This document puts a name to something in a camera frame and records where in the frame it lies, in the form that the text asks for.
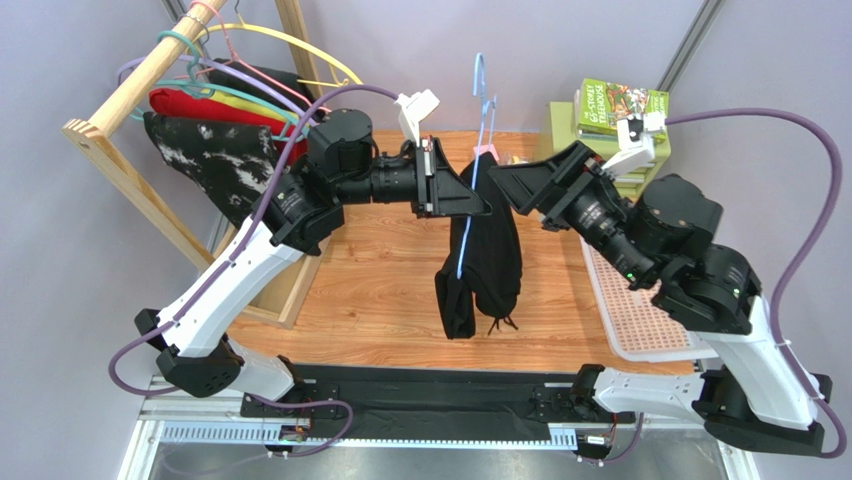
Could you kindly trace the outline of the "plain black trousers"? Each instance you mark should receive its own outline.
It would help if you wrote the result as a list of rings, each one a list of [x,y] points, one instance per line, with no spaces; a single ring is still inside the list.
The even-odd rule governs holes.
[[[469,164],[461,178],[492,207],[487,216],[451,220],[450,254],[435,275],[437,304],[450,339],[468,339],[476,334],[476,312],[493,319],[498,330],[512,320],[521,293],[522,252],[514,214],[488,170],[498,165],[485,152]]]

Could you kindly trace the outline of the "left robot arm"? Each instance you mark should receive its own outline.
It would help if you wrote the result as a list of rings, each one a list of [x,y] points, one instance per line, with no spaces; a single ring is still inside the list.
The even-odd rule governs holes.
[[[314,127],[306,156],[270,191],[271,199],[256,203],[237,239],[184,295],[137,316],[159,352],[161,374],[192,396],[234,389],[279,400],[297,385],[286,359],[243,347],[227,331],[271,280],[320,253],[321,243],[344,224],[347,205],[403,202],[420,218],[492,210],[452,169],[437,139],[408,140],[398,154],[382,154],[370,117],[352,109],[335,110]]]

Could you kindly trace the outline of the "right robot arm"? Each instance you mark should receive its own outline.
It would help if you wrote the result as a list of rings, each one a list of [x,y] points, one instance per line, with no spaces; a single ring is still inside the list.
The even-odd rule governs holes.
[[[770,308],[748,260],[718,245],[723,209],[691,182],[667,175],[637,201],[621,196],[602,159],[581,142],[535,163],[488,172],[513,209],[537,212],[544,229],[573,230],[632,290],[710,346],[722,367],[666,376],[581,367],[573,400],[611,413],[648,413],[701,425],[733,447],[821,457],[824,427],[815,388],[831,379],[799,379],[774,339]]]

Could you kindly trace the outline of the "black white-patterned trousers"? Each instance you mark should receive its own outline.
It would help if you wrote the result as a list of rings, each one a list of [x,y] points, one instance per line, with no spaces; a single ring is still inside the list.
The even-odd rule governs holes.
[[[266,126],[143,115],[163,161],[191,180],[235,227],[266,191],[284,144]]]

